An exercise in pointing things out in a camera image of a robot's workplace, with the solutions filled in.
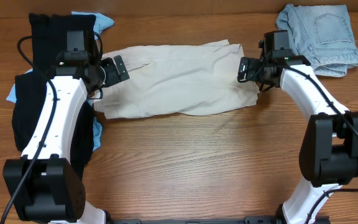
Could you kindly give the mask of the beige shorts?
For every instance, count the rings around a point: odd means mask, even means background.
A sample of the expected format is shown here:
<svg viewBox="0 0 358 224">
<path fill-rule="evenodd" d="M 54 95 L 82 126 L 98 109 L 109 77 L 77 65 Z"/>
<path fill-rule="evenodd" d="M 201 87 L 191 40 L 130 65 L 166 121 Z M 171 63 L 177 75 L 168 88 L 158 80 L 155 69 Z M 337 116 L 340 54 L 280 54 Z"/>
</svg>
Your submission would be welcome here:
<svg viewBox="0 0 358 224">
<path fill-rule="evenodd" d="M 146 45 L 104 54 L 120 55 L 130 78 L 103 88 L 94 109 L 107 119 L 182 113 L 206 116 L 254 106 L 259 88 L 239 83 L 244 52 L 228 40 L 204 45 Z"/>
</svg>

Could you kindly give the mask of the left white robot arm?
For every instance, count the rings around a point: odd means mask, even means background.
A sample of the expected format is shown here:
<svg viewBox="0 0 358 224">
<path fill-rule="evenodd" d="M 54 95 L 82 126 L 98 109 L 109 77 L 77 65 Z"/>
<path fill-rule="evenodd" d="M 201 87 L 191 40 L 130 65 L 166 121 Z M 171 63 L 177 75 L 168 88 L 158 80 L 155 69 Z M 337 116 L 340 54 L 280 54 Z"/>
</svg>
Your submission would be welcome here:
<svg viewBox="0 0 358 224">
<path fill-rule="evenodd" d="M 20 159 L 8 159 L 2 174 L 11 208 L 25 222 L 112 223 L 110 214 L 86 200 L 85 186 L 70 162 L 71 142 L 81 107 L 104 87 L 129 79 L 121 56 L 103 58 L 103 43 L 92 30 L 67 32 L 67 47 L 47 72 L 45 101 L 31 140 Z"/>
</svg>

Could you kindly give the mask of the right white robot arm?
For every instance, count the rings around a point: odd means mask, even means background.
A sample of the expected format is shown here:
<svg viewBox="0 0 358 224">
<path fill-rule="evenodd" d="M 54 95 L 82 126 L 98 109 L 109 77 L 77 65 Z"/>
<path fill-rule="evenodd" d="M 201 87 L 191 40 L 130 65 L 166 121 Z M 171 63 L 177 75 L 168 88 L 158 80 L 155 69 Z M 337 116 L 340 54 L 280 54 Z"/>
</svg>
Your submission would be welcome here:
<svg viewBox="0 0 358 224">
<path fill-rule="evenodd" d="M 288 32 L 268 32 L 259 58 L 242 57 L 240 83 L 256 82 L 260 91 L 281 88 L 308 123 L 299 153 L 302 178 L 274 216 L 245 217 L 245 223 L 329 223 L 317 216 L 335 192 L 358 177 L 358 111 L 340 104 L 314 74 L 310 62 L 290 49 Z"/>
</svg>

